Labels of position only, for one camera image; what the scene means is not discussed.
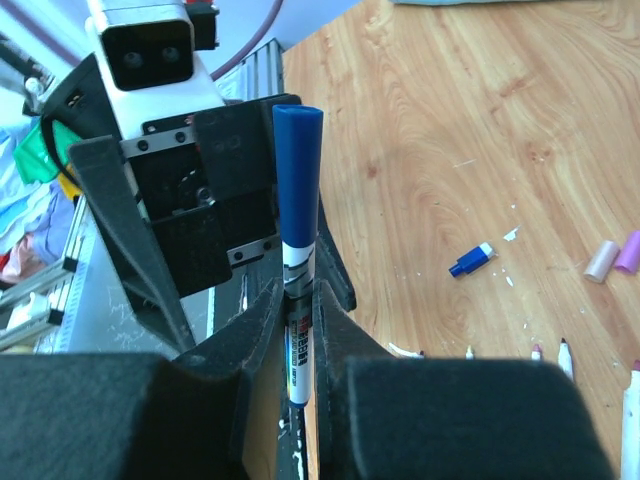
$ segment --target wooden table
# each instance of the wooden table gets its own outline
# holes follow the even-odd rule
[[[539,343],[555,361],[566,337],[618,468],[640,283],[582,272],[640,228],[640,2],[365,0],[287,52],[285,74],[325,111],[322,192],[353,318],[429,356]],[[499,257],[453,279],[484,241]]]

